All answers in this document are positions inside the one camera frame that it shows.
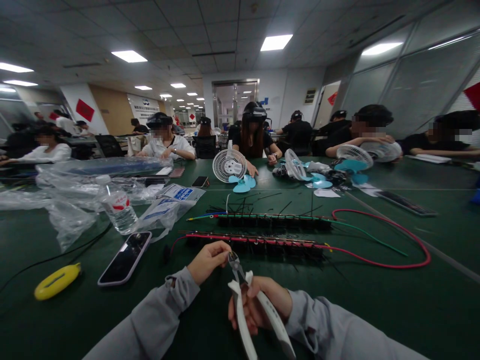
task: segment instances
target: doorway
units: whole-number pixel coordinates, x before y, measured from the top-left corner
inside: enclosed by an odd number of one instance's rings
[[[212,82],[213,127],[226,130],[242,119],[245,106],[257,101],[259,79]]]
[[[319,129],[330,122],[330,116],[335,105],[335,99],[339,91],[340,81],[325,85],[321,90],[320,105],[316,114],[314,128]]]

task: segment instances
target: water bottle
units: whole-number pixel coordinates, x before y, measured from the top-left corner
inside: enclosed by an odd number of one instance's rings
[[[112,183],[109,175],[97,176],[96,183],[100,185],[97,199],[105,208],[115,229],[122,235],[133,233],[139,218],[130,205],[127,193],[119,185]]]

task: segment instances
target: black wire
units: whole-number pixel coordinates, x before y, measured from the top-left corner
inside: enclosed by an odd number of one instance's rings
[[[61,258],[65,255],[68,255],[68,254],[71,254],[73,253],[74,251],[77,251],[78,249],[81,249],[83,247],[86,247],[88,246],[86,249],[84,249],[80,254],[78,254],[77,256],[75,256],[68,264],[71,264],[73,263],[75,260],[77,260],[81,255],[83,255],[88,249],[90,249],[90,247],[92,247],[98,240],[100,240],[110,229],[112,228],[112,223],[108,224],[108,226],[106,227],[105,230],[102,231],[102,233],[98,234],[97,236],[95,236],[92,240],[84,243],[83,245],[80,245],[79,247],[76,247],[70,251],[67,251],[67,252],[64,252],[63,254],[60,254],[60,255],[57,255],[57,256],[54,256],[54,257],[51,257],[51,258],[48,258],[46,260],[42,260],[42,261],[39,261],[39,262],[36,262],[30,266],[27,266],[25,268],[23,268],[22,270],[20,270],[19,272],[17,272],[15,275],[13,275],[11,278],[9,278],[7,280],[7,282],[5,284],[3,284],[3,286],[0,288],[0,293],[7,287],[7,285],[13,280],[15,279],[18,275],[20,275],[21,273],[27,271],[28,269],[31,269],[37,265],[40,265],[40,264],[44,264],[44,263],[47,263],[49,261],[52,261],[52,260],[55,260],[55,259],[58,259],[58,258]]]

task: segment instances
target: pliers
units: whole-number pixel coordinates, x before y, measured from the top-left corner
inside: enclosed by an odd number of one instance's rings
[[[235,277],[235,280],[232,280],[228,283],[228,287],[230,287],[230,289],[232,289],[233,291],[233,301],[236,311],[236,322],[240,331],[243,348],[245,349],[248,360],[257,360],[259,357],[257,355],[257,352],[255,351],[252,337],[250,336],[250,332],[247,327],[247,321],[245,319],[244,305],[242,302],[242,290],[240,289],[238,275],[238,273],[240,273],[241,277],[245,279],[246,283],[250,287],[250,284],[252,283],[252,279],[254,277],[254,273],[252,271],[248,271],[246,274],[244,273],[244,270],[240,265],[239,257],[233,251],[228,254],[228,263],[230,264],[233,271],[233,276]],[[295,356],[292,343],[290,342],[289,335],[285,330],[284,323],[282,322],[282,319],[280,319],[279,313],[263,291],[260,291],[256,297],[263,309],[265,310],[271,327],[273,328],[276,337],[280,341],[283,352],[286,354],[288,359],[296,359],[297,357]]]

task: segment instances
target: white fan guard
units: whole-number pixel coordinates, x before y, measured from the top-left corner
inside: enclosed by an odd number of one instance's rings
[[[364,142],[360,148],[369,153],[378,163],[389,163],[402,154],[402,147],[397,143]]]
[[[292,149],[288,149],[285,152],[285,168],[288,176],[294,177],[297,180],[302,181],[302,177],[307,176],[302,162],[299,160],[299,157],[296,153],[293,152]]]
[[[367,164],[367,169],[374,165],[374,159],[368,152],[355,145],[342,145],[336,150],[336,157],[339,159],[356,160]]]
[[[212,168],[218,180],[228,183],[232,175],[239,179],[244,177],[247,172],[247,160],[240,151],[225,149],[215,156]]]

